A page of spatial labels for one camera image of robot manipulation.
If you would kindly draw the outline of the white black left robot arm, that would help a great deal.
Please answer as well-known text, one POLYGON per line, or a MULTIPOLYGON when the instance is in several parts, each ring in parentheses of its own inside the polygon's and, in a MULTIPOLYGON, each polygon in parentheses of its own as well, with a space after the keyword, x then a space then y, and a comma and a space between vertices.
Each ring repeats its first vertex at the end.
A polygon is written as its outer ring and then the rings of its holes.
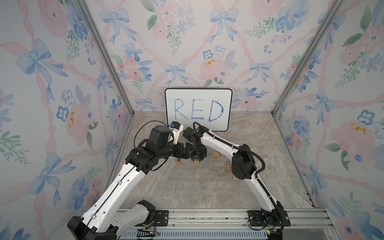
POLYGON ((156 222, 156 207, 146 200, 131 210, 118 210, 135 186, 160 159, 180 158, 184 145, 178 142, 183 125, 155 126, 148 139, 134 147, 116 178, 102 196, 82 216, 72 217, 67 227, 77 240, 116 240, 136 226, 151 227, 156 222))

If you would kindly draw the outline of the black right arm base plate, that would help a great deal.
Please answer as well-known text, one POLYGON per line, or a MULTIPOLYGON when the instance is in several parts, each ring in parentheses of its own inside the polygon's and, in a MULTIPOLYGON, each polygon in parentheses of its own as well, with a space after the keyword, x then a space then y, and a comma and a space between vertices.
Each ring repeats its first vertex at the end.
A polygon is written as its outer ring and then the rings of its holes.
POLYGON ((249 225, 252 228, 261 228, 264 227, 265 224, 267 228, 272 227, 280 227, 282 222, 284 223, 284 227, 290 227, 291 222, 288 216, 288 213, 283 210, 283 220, 281 221, 280 217, 274 218, 271 214, 267 214, 266 211, 263 210, 248 210, 247 211, 249 225))

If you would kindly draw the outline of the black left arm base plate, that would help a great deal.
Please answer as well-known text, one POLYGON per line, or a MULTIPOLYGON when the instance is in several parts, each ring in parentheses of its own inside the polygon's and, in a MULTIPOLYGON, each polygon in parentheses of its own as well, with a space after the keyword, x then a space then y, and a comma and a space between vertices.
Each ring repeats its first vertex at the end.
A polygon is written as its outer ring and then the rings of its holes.
POLYGON ((140 226, 149 228, 152 226, 167 227, 169 222, 168 210, 155 210, 149 213, 147 219, 140 226))

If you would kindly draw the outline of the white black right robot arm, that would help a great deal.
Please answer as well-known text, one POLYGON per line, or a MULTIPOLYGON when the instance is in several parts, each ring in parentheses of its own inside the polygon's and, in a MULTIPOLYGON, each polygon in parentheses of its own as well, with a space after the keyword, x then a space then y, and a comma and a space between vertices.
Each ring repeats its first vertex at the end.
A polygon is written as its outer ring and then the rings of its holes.
POLYGON ((274 221, 274 225, 277 225, 284 220, 284 207, 259 176, 265 170, 265 162, 248 145, 231 143, 201 125, 196 129, 188 127, 184 130, 183 137, 193 144, 195 152, 209 147, 227 157, 232 163, 233 175, 249 186, 268 221, 274 221))

